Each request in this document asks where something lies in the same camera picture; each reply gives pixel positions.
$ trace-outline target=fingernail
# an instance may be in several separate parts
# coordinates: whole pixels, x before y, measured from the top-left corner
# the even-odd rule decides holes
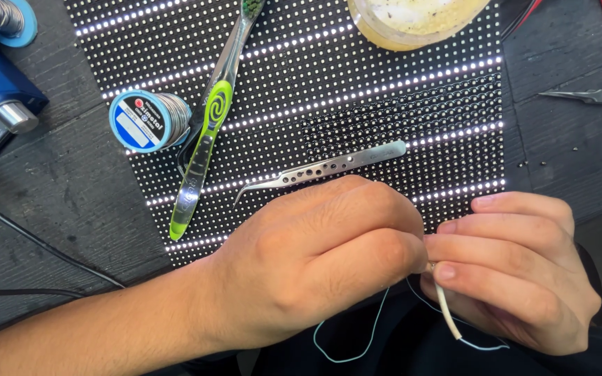
[[[439,280],[448,280],[456,275],[456,270],[450,265],[437,265],[435,268],[437,269],[435,277]]]
[[[492,204],[492,202],[494,202],[493,195],[481,196],[481,197],[476,197],[475,199],[473,199],[473,203],[480,207],[488,207]]]
[[[454,234],[456,229],[457,223],[455,221],[447,221],[438,226],[435,232],[436,234]]]

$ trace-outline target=right hand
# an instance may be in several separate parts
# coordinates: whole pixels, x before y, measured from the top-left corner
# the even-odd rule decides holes
[[[348,175],[279,197],[218,252],[186,267],[205,282],[216,350],[277,343],[427,264],[422,217],[383,183]]]

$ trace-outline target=work surface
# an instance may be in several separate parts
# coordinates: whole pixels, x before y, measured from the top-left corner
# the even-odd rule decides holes
[[[14,139],[0,158],[0,211],[129,284],[169,270],[64,5],[30,3],[39,35],[31,46],[6,53],[44,91],[50,105],[41,125]],[[508,188],[560,197],[579,221],[594,218],[602,213],[602,107],[537,93],[602,88],[598,1],[543,2],[506,41],[504,56]],[[110,286],[0,225],[0,288],[94,293]],[[65,301],[53,296],[0,298],[0,324]]]

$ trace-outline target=left hand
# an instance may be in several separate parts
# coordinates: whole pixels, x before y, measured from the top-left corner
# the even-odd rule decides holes
[[[571,208],[510,192],[476,198],[472,209],[475,214],[447,221],[424,239],[450,310],[542,353],[584,351],[601,298],[575,249]],[[438,301],[430,274],[421,286]]]

